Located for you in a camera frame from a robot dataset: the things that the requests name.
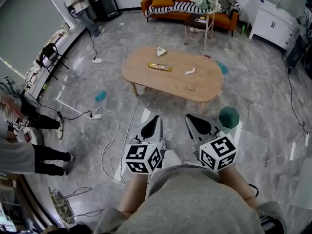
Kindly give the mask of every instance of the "striped cushion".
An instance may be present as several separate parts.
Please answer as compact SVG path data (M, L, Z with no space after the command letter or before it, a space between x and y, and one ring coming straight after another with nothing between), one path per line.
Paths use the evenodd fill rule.
M150 6L145 11L145 17L149 17L151 14L164 14L169 12L186 12L186 13L196 13L196 14L209 14L212 12L212 9L204 10L199 9L195 6L193 2L175 2L174 6L166 7L152 7Z

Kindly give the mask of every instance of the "green octagonal block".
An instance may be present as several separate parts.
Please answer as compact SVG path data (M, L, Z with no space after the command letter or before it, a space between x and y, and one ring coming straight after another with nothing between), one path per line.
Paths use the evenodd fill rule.
M234 107L226 106L220 110L218 120L222 127L233 129L239 123L239 113Z

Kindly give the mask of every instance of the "pile of clothes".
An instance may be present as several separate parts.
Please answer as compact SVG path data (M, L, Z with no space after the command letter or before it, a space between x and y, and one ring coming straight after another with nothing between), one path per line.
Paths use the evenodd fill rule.
M237 0L191 0L195 3L195 6L200 9L214 9L216 6L220 6L221 9L217 13L223 13L232 15L234 11L240 16L240 8Z

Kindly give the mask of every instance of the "white cabinet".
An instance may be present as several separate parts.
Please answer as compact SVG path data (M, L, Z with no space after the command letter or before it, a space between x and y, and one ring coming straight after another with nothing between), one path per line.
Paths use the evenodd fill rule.
M285 50L293 47L296 41L298 23L289 13L283 9L277 9L269 1L262 3L259 0L252 0L247 13L249 24L253 27L249 39L252 39L253 35L256 34Z

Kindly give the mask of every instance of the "black and white cube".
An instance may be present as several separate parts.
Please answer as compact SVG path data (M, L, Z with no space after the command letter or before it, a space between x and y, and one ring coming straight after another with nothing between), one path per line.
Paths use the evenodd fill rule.
M231 165L236 157L237 146L230 134L200 146L199 159L215 172Z
M162 160L161 147L161 142L127 145L124 160L130 172L134 174L152 174Z

